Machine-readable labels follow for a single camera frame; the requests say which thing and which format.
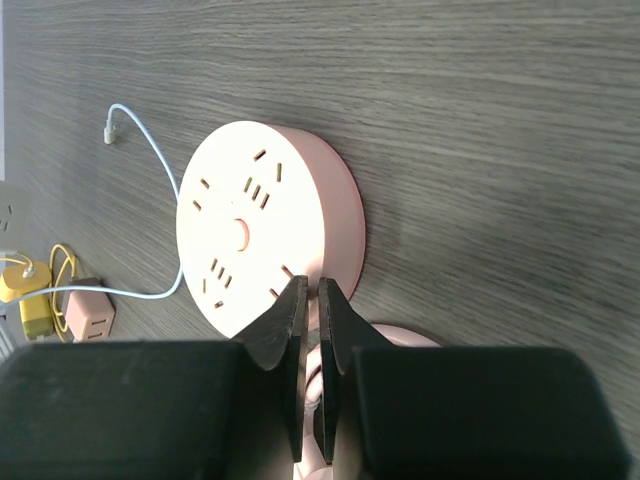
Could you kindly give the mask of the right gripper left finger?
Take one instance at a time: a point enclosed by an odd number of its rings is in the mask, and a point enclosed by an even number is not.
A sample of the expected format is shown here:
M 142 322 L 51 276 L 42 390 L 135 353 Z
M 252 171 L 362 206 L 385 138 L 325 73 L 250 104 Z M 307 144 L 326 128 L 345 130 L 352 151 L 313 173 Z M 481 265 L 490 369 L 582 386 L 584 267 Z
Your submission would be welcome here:
M 222 341 L 40 343 L 1 367 L 5 479 L 289 479 L 308 281 Z

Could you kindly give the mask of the yellow charger with cable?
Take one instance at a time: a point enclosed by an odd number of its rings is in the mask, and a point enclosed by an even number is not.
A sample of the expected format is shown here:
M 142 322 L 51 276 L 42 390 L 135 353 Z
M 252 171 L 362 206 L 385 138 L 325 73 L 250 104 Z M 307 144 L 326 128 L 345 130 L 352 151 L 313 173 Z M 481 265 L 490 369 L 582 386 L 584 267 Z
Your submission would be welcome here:
M 34 261 L 26 254 L 19 252 L 13 255 L 1 255 L 4 268 L 1 271 L 1 302 L 4 304 L 22 301 L 21 297 L 47 288 L 59 287 L 65 273 L 70 278 L 76 274 L 76 256 L 63 244 L 52 247 L 47 263 Z M 54 334 L 66 343 L 68 327 L 64 323 L 61 307 L 58 305 L 56 293 L 38 294 L 49 301 L 54 324 Z

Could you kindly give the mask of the pink dual USB adapter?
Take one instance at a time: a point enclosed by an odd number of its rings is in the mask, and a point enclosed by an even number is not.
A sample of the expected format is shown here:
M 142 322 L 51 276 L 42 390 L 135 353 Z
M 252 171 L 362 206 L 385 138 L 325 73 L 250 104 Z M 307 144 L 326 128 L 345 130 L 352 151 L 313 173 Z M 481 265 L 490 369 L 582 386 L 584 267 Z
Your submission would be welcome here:
M 105 340 L 115 318 L 114 306 L 104 292 L 65 291 L 62 314 L 75 342 Z

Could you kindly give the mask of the white cube adapter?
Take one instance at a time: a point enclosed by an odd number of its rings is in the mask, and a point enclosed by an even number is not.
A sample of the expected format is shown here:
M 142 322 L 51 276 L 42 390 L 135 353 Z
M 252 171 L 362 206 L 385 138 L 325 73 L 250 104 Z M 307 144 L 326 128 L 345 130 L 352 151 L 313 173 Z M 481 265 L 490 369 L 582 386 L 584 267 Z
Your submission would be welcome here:
M 28 192 L 6 181 L 0 186 L 0 249 L 1 255 L 16 253 L 24 239 L 30 205 Z

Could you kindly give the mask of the yellow dual USB adapter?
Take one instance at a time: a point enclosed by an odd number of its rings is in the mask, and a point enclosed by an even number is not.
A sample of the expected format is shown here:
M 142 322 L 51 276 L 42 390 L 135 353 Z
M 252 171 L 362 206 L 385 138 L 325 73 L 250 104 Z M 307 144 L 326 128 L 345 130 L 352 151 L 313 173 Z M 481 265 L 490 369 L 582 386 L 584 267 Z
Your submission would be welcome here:
M 45 296 L 37 296 L 19 302 L 20 317 L 27 340 L 54 334 L 54 324 L 49 301 Z

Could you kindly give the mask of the pink round socket base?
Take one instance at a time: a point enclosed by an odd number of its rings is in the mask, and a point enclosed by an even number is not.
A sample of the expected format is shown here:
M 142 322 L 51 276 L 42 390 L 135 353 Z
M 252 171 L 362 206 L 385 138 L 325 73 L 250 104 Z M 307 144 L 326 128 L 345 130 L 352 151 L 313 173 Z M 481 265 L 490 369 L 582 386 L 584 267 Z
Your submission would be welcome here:
M 439 345 L 350 305 L 366 248 L 340 156 L 303 130 L 237 121 L 196 149 L 176 242 L 186 286 L 219 332 L 171 347 L 174 477 L 436 479 Z

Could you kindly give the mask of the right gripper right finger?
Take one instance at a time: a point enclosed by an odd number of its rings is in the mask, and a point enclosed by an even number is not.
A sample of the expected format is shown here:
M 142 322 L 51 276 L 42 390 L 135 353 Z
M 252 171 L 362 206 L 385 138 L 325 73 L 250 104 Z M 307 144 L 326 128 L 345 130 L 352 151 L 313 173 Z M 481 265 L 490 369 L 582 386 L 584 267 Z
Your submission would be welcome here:
M 589 366 L 553 347 L 406 347 L 318 287 L 322 450 L 337 479 L 626 479 Z

